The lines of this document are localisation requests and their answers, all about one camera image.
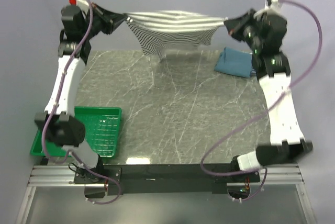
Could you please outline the plain blue tank top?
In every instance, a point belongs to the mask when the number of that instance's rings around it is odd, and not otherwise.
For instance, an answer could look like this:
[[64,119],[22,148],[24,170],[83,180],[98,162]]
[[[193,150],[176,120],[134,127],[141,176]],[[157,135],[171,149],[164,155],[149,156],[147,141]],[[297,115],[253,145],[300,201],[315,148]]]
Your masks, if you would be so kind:
[[249,78],[252,75],[252,54],[225,47],[220,53],[214,71]]

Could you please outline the blue white striped tank top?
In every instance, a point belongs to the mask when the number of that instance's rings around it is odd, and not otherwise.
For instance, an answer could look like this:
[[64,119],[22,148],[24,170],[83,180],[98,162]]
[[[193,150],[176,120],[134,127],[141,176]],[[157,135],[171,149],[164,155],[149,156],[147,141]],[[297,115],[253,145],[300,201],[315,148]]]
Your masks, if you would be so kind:
[[251,72],[250,72],[250,76],[256,76],[257,75],[257,72],[255,69],[252,69]]

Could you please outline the black white striped tank top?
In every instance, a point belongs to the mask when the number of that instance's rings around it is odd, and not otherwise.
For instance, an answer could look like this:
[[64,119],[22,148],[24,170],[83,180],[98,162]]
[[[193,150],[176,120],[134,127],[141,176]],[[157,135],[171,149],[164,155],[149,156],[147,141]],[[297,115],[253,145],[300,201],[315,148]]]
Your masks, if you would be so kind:
[[126,16],[142,53],[159,58],[168,50],[194,51],[211,45],[213,35],[228,19],[182,10],[130,12]]

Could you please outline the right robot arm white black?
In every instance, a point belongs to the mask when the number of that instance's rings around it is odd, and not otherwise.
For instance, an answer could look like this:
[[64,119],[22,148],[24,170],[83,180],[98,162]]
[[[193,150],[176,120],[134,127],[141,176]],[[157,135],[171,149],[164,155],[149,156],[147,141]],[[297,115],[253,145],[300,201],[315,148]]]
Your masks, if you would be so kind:
[[225,21],[229,35],[245,42],[252,51],[252,67],[263,91],[270,121],[270,143],[261,144],[235,158],[230,177],[237,182],[248,170],[273,164],[296,162],[313,150],[298,123],[291,93],[291,69],[281,50],[287,32],[287,20],[276,12],[257,14],[251,9]]

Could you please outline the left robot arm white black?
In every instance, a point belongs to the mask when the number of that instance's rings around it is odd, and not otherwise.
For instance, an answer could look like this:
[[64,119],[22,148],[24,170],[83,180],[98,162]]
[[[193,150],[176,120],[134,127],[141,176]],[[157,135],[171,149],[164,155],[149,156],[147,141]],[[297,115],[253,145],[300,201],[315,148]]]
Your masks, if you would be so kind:
[[100,155],[85,139],[84,124],[75,117],[75,98],[91,51],[90,40],[100,32],[112,34],[125,20],[126,15],[96,4],[87,11],[76,5],[62,9],[57,76],[47,106],[42,113],[36,113],[34,119],[41,131],[45,156],[51,158],[48,142],[61,147],[66,157],[77,160],[78,172],[86,174],[92,183],[101,182],[105,171]]

